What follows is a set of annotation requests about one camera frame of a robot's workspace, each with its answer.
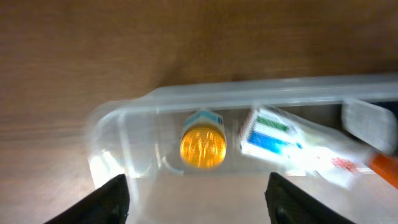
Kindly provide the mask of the dark bottle white cap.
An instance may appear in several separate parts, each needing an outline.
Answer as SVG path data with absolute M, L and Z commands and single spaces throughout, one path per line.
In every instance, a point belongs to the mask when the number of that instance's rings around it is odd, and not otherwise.
M 345 100 L 341 120 L 347 132 L 378 151 L 397 154 L 397 102 Z

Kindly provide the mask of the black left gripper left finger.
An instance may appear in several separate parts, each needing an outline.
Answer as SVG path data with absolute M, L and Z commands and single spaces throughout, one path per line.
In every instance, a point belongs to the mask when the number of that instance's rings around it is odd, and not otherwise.
M 119 174 L 46 224 L 125 224 L 129 204 L 126 176 Z

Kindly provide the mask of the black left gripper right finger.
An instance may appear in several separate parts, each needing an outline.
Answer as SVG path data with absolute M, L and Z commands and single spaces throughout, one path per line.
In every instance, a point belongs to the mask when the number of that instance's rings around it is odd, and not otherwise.
M 276 172 L 264 195 L 272 224 L 354 224 Z

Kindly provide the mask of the orange tube white cap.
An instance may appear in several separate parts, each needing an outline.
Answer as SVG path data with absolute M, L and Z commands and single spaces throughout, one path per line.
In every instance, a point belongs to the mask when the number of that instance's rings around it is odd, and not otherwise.
M 368 167 L 395 188 L 398 188 L 397 157 L 376 153 L 368 161 Z

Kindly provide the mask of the small gold-lid jar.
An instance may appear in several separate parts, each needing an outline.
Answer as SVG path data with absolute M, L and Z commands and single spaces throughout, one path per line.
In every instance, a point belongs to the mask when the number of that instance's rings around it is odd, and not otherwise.
M 202 109 L 186 119 L 180 140 L 180 157 L 186 165 L 214 169 L 223 163 L 226 147 L 222 115 Z

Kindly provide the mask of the white Panadol medicine box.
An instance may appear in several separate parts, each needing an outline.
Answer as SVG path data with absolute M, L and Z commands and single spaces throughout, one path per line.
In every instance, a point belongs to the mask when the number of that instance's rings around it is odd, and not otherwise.
M 373 171 L 369 149 L 342 132 L 271 107 L 252 109 L 240 130 L 241 154 L 350 189 Z

